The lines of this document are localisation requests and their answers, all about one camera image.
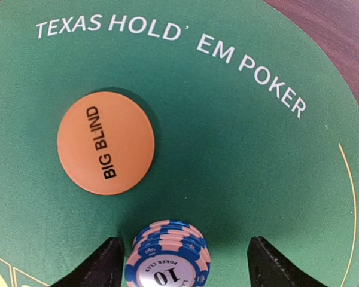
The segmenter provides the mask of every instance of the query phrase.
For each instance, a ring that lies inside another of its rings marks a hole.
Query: poker table
[[[259,0],[1,1],[0,287],[112,236],[128,257],[162,219],[205,236],[207,286],[250,285],[252,236],[356,286],[359,105],[334,64]]]

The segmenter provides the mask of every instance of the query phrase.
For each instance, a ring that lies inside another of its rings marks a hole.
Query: yellow curved line
[[[354,239],[352,241],[352,249],[351,249],[351,255],[349,257],[347,271],[346,271],[345,277],[343,278],[343,282],[342,282],[342,284],[340,286],[340,287],[343,287],[345,282],[346,282],[346,279],[347,279],[347,276],[348,276],[348,273],[349,273],[349,269],[351,267],[352,257],[354,256],[355,242],[356,242],[356,239],[357,239],[358,212],[357,212],[357,195],[355,193],[355,185],[354,185],[354,180],[352,178],[351,170],[349,168],[349,164],[348,164],[348,161],[347,161],[347,158],[346,158],[346,154],[345,154],[341,144],[339,144],[339,149],[340,149],[340,152],[342,153],[343,159],[345,161],[347,171],[348,171],[349,180],[351,182],[352,195],[354,196],[354,213],[355,213],[355,215],[354,215],[354,221],[355,221],[355,224],[354,224]]]

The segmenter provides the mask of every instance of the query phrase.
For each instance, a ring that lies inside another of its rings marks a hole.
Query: green poker mat
[[[81,189],[57,154],[63,116],[97,91],[135,101],[155,135],[117,196]],[[0,287],[51,285],[110,236],[128,256],[162,219],[205,236],[208,287],[250,285],[252,236],[356,286],[359,106],[333,64],[261,0],[2,0]]]

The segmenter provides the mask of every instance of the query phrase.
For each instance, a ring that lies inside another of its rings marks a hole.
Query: big blind button
[[[73,104],[57,136],[68,176],[81,188],[104,196],[138,184],[151,166],[154,146],[145,112],[129,98],[107,91]]]

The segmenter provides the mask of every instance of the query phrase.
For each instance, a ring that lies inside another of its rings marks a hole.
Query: stack of poker chips
[[[141,230],[126,263],[128,287],[201,287],[210,272],[202,233],[182,221],[164,220]]]

